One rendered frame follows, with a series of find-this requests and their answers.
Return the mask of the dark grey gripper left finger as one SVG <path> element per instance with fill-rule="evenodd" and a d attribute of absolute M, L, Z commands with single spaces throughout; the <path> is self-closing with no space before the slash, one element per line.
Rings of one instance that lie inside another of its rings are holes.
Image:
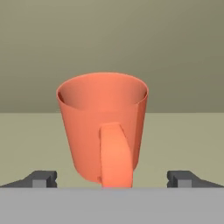
<path fill-rule="evenodd" d="M 15 188 L 47 188 L 56 187 L 56 171 L 33 171 L 27 177 L 3 185 L 3 187 Z"/>

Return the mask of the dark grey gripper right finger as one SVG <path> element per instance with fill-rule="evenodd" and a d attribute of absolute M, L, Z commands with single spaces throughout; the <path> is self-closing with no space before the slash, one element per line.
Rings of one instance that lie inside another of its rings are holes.
<path fill-rule="evenodd" d="M 177 188 L 209 188 L 221 187 L 213 182 L 201 179 L 191 171 L 168 171 L 167 172 L 168 187 Z"/>

